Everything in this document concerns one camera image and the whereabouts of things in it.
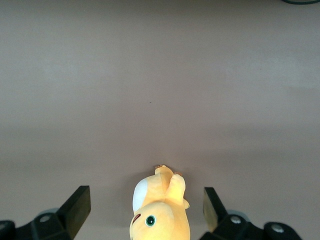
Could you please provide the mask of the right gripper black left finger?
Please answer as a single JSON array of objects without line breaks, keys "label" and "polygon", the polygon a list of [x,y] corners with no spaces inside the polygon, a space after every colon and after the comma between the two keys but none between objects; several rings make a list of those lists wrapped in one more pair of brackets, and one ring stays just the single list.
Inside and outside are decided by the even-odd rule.
[{"label": "right gripper black left finger", "polygon": [[88,185],[82,185],[58,209],[46,210],[16,229],[17,240],[73,240],[91,212]]}]

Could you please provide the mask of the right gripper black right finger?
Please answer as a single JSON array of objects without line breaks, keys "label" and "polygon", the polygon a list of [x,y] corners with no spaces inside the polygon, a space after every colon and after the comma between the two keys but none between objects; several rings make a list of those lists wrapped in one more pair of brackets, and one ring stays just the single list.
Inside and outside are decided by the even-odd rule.
[{"label": "right gripper black right finger", "polygon": [[251,223],[239,211],[227,211],[213,187],[205,187],[203,215],[208,231],[202,240],[264,240],[264,230]]}]

